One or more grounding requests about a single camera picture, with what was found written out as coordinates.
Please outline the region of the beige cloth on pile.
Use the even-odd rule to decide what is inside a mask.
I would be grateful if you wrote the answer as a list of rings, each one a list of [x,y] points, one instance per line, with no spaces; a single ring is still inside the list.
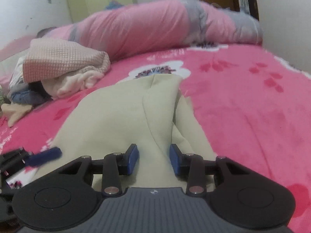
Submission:
[[[32,105],[23,104],[3,104],[1,110],[7,119],[8,127],[13,127],[21,118],[33,109]]]

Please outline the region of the pink floral bed blanket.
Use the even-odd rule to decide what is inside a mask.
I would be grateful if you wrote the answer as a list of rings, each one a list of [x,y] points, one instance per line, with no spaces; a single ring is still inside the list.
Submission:
[[[310,75],[260,47],[192,47],[116,62],[93,88],[49,102],[13,127],[1,118],[1,152],[23,147],[39,153],[53,147],[57,133],[84,97],[158,74],[182,78],[179,90],[191,100],[215,155],[287,187],[296,200],[289,227],[310,232]],[[49,164],[27,170],[14,182],[27,184],[45,175]]]

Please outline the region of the blue denim jeans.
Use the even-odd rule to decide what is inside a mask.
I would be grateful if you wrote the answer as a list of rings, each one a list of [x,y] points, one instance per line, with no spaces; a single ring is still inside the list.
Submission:
[[[24,90],[12,93],[11,102],[16,104],[39,105],[44,102],[44,99],[37,92]]]

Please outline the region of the black garment in pile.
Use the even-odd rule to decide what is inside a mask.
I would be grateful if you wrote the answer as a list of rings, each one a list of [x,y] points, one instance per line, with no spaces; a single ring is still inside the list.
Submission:
[[[29,83],[30,90],[38,97],[42,102],[46,102],[52,99],[52,97],[46,92],[40,81]]]

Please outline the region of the pink grey rolled quilt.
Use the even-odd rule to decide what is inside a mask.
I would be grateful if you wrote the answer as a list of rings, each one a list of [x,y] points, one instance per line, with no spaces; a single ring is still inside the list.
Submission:
[[[38,32],[107,52],[111,60],[195,44],[263,41],[259,21],[197,0],[159,0],[103,10],[84,20]]]

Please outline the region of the grey garment on pile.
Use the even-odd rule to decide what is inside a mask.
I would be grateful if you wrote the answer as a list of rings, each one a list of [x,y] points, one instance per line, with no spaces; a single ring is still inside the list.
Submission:
[[[24,82],[23,77],[23,64],[25,62],[25,59],[26,56],[22,56],[18,59],[18,62],[15,66],[15,70],[12,75],[12,79],[10,80],[9,84],[10,93],[22,91],[28,88],[28,84]]]

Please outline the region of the pink checked knit garment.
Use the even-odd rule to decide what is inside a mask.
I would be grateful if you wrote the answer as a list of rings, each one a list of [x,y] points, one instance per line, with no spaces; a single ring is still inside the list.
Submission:
[[[62,39],[36,38],[31,41],[23,62],[23,79],[32,83],[67,73],[89,70],[105,73],[109,68],[110,59],[106,52]]]

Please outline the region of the cream fleece garment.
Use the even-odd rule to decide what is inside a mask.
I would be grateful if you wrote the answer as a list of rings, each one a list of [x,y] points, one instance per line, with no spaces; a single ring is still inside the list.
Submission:
[[[136,144],[140,153],[134,173],[122,180],[124,187],[186,187],[177,178],[169,147],[183,153],[215,159],[191,100],[179,90],[182,78],[158,74],[96,90],[84,97],[54,138],[62,157],[45,167],[52,171],[89,155],[101,159],[123,153]]]

